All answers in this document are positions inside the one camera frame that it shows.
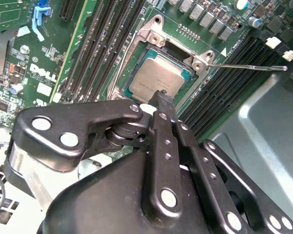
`silver washer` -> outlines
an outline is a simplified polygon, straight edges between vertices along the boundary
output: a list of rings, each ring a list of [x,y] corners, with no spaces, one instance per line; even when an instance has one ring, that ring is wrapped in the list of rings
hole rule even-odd
[[[74,147],[78,145],[78,137],[73,133],[64,133],[60,137],[60,141],[63,145],[66,145],[68,147]]]
[[[237,231],[242,229],[242,224],[241,224],[239,218],[234,213],[228,212],[227,219],[228,219],[230,226],[232,226],[232,228],[236,229]]]
[[[182,127],[183,130],[188,130],[188,126],[185,125],[184,123],[181,124],[181,127]]]
[[[163,189],[161,191],[161,198],[164,204],[168,207],[175,207],[177,205],[177,198],[175,194],[168,189]]]
[[[215,145],[214,145],[213,143],[209,142],[208,145],[209,145],[209,147],[210,147],[212,150],[215,150],[215,149],[216,149],[216,147],[215,147]]]
[[[167,120],[167,116],[164,113],[160,113],[160,117],[164,120]]]
[[[38,117],[35,118],[32,122],[31,125],[38,129],[38,130],[48,130],[49,128],[51,128],[51,122],[49,120],[47,120],[46,118],[43,117]]]
[[[282,217],[281,221],[283,222],[284,226],[287,227],[287,229],[290,229],[290,230],[293,229],[293,226],[292,226],[291,222],[287,218]]]
[[[270,223],[272,223],[272,225],[275,228],[281,229],[281,224],[279,223],[279,221],[273,215],[269,216],[269,220],[270,220]]]
[[[136,105],[130,105],[131,110],[133,110],[134,112],[139,112],[139,107]]]

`capacitor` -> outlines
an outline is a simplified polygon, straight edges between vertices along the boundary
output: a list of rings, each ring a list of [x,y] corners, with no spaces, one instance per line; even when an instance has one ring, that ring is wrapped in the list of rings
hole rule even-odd
[[[19,94],[22,90],[24,89],[23,85],[22,84],[16,84],[16,85],[13,85],[9,91],[12,93],[12,94]]]
[[[254,16],[249,18],[249,26],[258,28],[262,24],[262,20]]]
[[[233,6],[235,9],[243,10],[247,8],[248,4],[248,0],[235,0]]]

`motherboard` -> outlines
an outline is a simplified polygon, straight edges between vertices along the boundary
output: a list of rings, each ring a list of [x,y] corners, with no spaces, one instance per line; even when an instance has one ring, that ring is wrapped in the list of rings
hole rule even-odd
[[[293,0],[0,0],[0,124],[161,90],[200,141],[292,60]]]

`ram slot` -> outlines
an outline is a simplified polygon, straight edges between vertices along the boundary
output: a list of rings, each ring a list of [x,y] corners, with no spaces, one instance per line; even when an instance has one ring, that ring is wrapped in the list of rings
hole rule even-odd
[[[95,78],[97,77],[97,74],[102,67],[102,64],[105,62],[106,57],[109,55],[110,48],[115,44],[115,39],[117,38],[117,35],[120,34],[121,27],[123,26],[124,19],[126,17],[127,12],[131,9],[131,1],[125,1],[121,5],[120,8],[115,13],[113,17],[113,21],[115,22],[110,26],[110,30],[108,33],[105,35],[104,41],[102,42],[100,49],[94,58],[94,60],[91,62],[92,67],[90,70],[90,75],[88,76],[88,82],[81,90],[79,96],[77,99],[82,98],[82,102],[86,100],[87,94],[91,90],[91,87],[93,85],[93,82]]]
[[[145,3],[146,3],[146,0],[137,0],[132,4],[133,6],[131,8],[131,11],[128,14],[128,16],[123,24],[124,28],[119,35],[120,40],[117,41],[117,44],[115,44],[115,46],[114,46],[115,49],[111,53],[111,56],[109,56],[107,58],[107,61],[105,62],[106,68],[104,69],[103,74],[101,74],[99,76],[98,80],[96,80],[96,82],[95,82],[95,87],[93,87],[93,89],[91,91],[91,97],[89,98],[90,101],[95,101],[98,94],[100,93],[100,91],[101,91],[101,89],[102,89],[104,83],[106,82],[106,79],[110,73],[111,68],[115,64],[117,56],[121,52],[121,50],[124,46],[124,43],[126,42],[127,37],[129,35],[131,29],[133,28],[133,25],[137,21],[139,14],[140,14]]]
[[[80,72],[82,72],[85,68],[87,58],[89,58],[90,48],[96,41],[98,41],[98,37],[100,36],[103,29],[104,21],[111,4],[112,1],[106,2],[104,0],[100,0],[95,9],[95,12],[92,14],[91,24],[88,27],[83,44],[80,47],[81,49],[78,57],[74,60],[74,64],[70,70],[67,87],[64,93],[69,91],[70,94],[74,94],[76,90],[78,90],[82,82],[82,79],[80,78]]]
[[[277,60],[275,52],[261,40],[249,36],[226,63],[269,66],[275,65]],[[218,69],[180,119],[193,130],[197,141],[201,140],[203,134],[265,74],[268,76],[270,73],[247,69]]]

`white slot latch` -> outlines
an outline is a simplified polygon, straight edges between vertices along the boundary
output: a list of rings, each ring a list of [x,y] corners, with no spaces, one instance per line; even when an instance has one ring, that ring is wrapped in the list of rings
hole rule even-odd
[[[293,60],[293,50],[284,52],[282,58],[284,58],[288,62],[291,62]]]
[[[276,37],[272,37],[272,38],[268,38],[266,45],[272,49],[274,49],[275,47],[277,47],[278,44],[280,44],[281,41],[276,38]]]

